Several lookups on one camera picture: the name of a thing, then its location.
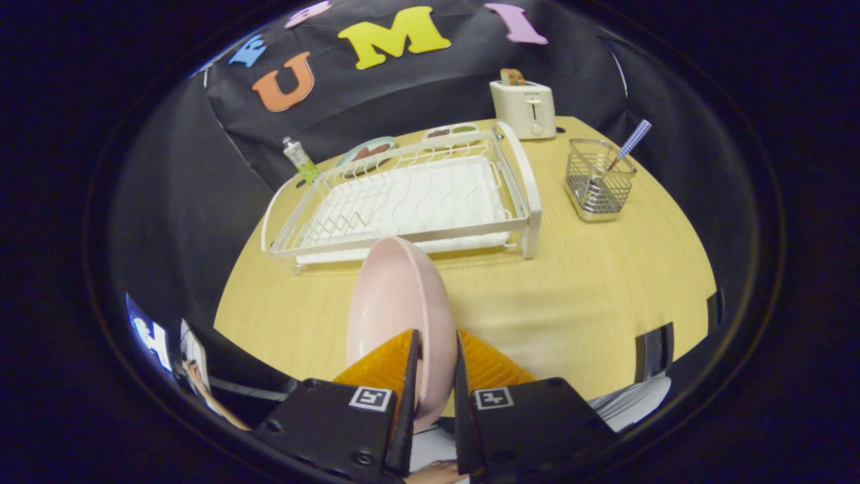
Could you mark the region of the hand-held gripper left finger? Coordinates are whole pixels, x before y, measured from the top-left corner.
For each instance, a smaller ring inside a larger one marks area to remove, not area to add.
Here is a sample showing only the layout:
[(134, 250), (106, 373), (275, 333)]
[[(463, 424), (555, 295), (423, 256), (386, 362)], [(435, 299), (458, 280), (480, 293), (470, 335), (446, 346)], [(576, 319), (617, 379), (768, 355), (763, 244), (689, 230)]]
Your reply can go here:
[(310, 378), (298, 384), (254, 436), (317, 471), (347, 481), (395, 481), (411, 471), (420, 333), (403, 331), (353, 371), (392, 376), (393, 388)]

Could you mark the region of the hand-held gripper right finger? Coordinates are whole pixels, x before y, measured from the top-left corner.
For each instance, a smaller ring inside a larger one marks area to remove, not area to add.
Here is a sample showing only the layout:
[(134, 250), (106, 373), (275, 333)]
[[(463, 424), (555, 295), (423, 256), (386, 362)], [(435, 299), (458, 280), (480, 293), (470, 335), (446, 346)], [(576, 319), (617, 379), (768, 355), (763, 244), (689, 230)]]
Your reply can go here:
[(567, 380), (534, 378), (479, 337), (457, 335), (454, 436), (471, 482), (535, 482), (618, 441)]

